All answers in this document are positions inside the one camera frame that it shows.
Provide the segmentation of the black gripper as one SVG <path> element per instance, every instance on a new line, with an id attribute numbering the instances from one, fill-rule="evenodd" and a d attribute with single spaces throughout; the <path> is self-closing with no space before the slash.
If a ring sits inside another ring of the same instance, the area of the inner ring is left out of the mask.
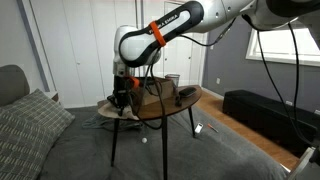
<path id="1" fill-rule="evenodd" d="M 123 115 L 124 108 L 126 107 L 126 104 L 129 103 L 129 97 L 132 88 L 134 87 L 134 77 L 133 76 L 115 76 L 114 77 L 114 90 L 113 94 L 107 97 L 107 100 L 113 105 L 117 106 L 119 105 L 120 111 L 118 112 L 119 116 Z"/>

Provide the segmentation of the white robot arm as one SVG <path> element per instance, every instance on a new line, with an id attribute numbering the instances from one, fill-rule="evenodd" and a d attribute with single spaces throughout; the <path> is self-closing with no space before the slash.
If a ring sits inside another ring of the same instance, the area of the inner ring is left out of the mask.
<path id="1" fill-rule="evenodd" d="M 320 0 L 189 0 L 138 29 L 117 28 L 114 38 L 111 102 L 119 110 L 129 105 L 123 85 L 132 68 L 157 62 L 160 49 L 185 33 L 206 33 L 239 16 L 253 28 L 268 31 L 320 10 Z"/>

